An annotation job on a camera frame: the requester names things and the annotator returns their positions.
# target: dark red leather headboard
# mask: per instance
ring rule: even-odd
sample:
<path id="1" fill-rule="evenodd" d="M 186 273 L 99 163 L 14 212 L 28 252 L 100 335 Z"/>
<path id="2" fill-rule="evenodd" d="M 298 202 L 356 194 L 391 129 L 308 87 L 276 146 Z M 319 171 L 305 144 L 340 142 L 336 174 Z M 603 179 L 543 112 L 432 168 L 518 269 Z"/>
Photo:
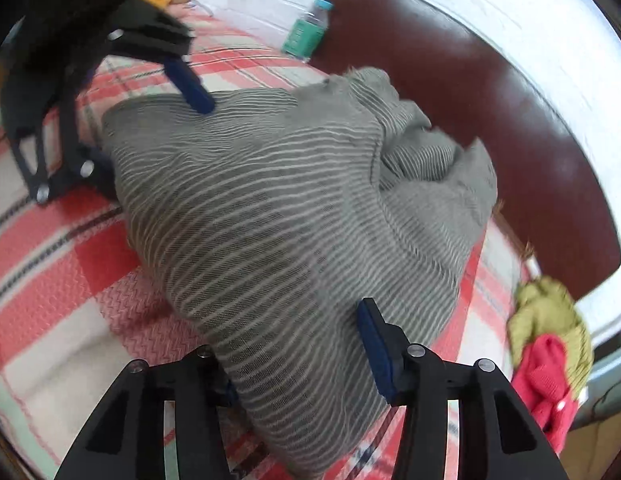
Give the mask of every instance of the dark red leather headboard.
<path id="1" fill-rule="evenodd" d="M 543 272 L 575 298 L 620 265 L 613 219 L 581 148 L 532 85 L 489 44 L 422 0 L 328 0 L 310 64 L 385 70 L 399 94 L 462 145 L 486 144 L 502 213 Z"/>

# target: green bottle label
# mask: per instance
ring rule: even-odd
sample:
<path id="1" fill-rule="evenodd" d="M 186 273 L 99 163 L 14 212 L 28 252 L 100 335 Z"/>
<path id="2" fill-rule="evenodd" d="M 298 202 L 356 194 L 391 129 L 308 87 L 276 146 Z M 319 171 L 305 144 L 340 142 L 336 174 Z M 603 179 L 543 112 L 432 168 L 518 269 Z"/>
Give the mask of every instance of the green bottle label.
<path id="1" fill-rule="evenodd" d="M 297 20 L 292 26 L 282 50 L 288 54 L 293 54 L 295 57 L 310 57 L 323 35 L 324 29 L 319 25 Z"/>

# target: white wall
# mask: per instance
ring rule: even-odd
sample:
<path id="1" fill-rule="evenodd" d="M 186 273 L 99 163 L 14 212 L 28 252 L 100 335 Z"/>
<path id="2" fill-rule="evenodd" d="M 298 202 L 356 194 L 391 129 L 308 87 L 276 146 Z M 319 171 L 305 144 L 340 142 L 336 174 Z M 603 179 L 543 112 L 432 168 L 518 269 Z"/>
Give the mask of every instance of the white wall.
<path id="1" fill-rule="evenodd" d="M 217 17 L 281 46 L 297 15 L 313 0 L 200 1 Z M 591 0 L 426 1 L 495 46 L 555 106 L 600 179 L 621 240 L 621 43 L 595 4 Z M 620 326 L 621 267 L 579 307 L 597 340 Z"/>

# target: blue gripper pad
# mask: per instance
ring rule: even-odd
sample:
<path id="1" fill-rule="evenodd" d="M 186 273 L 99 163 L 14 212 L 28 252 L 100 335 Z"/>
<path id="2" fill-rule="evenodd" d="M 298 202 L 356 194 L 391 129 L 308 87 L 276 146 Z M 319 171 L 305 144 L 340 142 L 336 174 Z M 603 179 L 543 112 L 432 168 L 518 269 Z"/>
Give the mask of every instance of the blue gripper pad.
<path id="1" fill-rule="evenodd" d="M 186 61 L 180 57 L 167 59 L 164 62 L 164 73 L 193 110 L 201 114 L 209 114 L 214 110 L 215 100 L 202 86 L 199 77 Z"/>
<path id="2" fill-rule="evenodd" d="M 357 305 L 357 328 L 377 391 L 393 404 L 398 398 L 396 385 L 403 371 L 402 349 L 408 346 L 408 339 L 401 329 L 386 324 L 373 298 L 364 298 Z"/>

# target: bed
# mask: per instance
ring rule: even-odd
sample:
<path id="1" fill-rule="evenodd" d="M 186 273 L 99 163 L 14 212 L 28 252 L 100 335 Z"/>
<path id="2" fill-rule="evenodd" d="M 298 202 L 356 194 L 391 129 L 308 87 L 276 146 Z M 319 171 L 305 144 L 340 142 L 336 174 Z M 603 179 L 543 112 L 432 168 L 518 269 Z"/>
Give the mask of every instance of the bed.
<path id="1" fill-rule="evenodd" d="M 325 75 L 198 7 L 185 7 L 180 14 L 197 34 L 191 65 L 211 91 L 292 88 L 319 82 Z M 98 142 L 100 117 L 116 102 L 162 92 L 175 89 L 160 67 L 108 57 L 78 99 L 82 138 Z M 45 135 L 52 166 L 60 158 L 55 131 L 51 113 Z M 446 360 L 465 364 L 488 357 L 510 376 L 505 327 L 514 288 L 526 278 L 519 250 L 492 220 L 473 249 L 459 302 L 433 349 Z M 0 430 L 28 469 L 41 478 L 54 477 L 85 420 L 127 362 L 171 362 L 201 343 L 190 325 L 172 314 L 128 246 L 121 208 L 84 187 L 45 208 L 36 206 L 27 198 L 0 125 Z M 166 478 L 176 479 L 171 416 L 167 405 Z M 220 418 L 236 479 L 287 478 L 241 418 L 233 412 Z M 390 478 L 402 421 L 402 409 L 389 409 L 325 479 Z M 447 479 L 457 477 L 458 434 L 452 402 Z"/>

